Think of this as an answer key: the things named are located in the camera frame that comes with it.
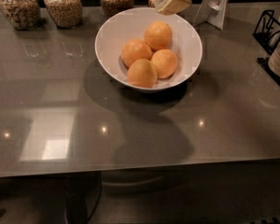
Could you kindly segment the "orange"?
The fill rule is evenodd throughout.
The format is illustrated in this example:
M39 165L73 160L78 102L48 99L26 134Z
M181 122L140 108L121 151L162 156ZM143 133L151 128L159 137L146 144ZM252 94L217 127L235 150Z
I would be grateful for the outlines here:
M152 88L157 82L157 70L147 59L136 60L128 69L128 82L140 88Z
M157 69L158 78L168 78L175 72L178 65L178 59L170 49L156 51L151 58L151 62Z
M135 61L139 59L149 60L152 56L152 50L140 38L133 38L128 40L121 50L120 57L126 67L130 67Z
M144 40L156 51L170 47L173 38L173 31L169 24L163 21L152 22L145 30Z

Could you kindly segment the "white ceramic bowl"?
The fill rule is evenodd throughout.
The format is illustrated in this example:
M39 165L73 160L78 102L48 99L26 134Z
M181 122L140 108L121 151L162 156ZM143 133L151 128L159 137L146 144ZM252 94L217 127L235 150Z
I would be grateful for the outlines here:
M135 87L128 82L121 50L129 39L143 37L154 21L164 21L172 28L170 49L177 55L178 67L152 88ZM195 74L202 60L203 45L193 26L180 16L164 16L152 7L138 7L120 12L101 26L95 38L95 53L100 65L117 82L141 92L157 92L175 87Z

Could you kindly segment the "white folded stand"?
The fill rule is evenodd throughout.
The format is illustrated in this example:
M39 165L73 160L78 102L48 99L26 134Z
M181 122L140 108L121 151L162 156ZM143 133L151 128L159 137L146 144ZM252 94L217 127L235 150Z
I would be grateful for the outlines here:
M222 30L228 2L229 0L203 0L192 24L198 26L207 22Z

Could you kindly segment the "far left glass jar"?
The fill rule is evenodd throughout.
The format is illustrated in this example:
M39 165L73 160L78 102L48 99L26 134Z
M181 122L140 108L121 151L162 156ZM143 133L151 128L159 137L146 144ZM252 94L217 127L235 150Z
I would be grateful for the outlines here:
M32 30L41 23L38 0L0 0L0 10L17 30Z

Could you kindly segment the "dark table pedestal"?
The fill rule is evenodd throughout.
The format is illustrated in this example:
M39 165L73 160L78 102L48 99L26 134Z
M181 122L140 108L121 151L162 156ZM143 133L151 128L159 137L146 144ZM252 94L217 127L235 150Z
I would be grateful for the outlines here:
M70 174L63 180L66 224L90 224L102 194L100 172Z

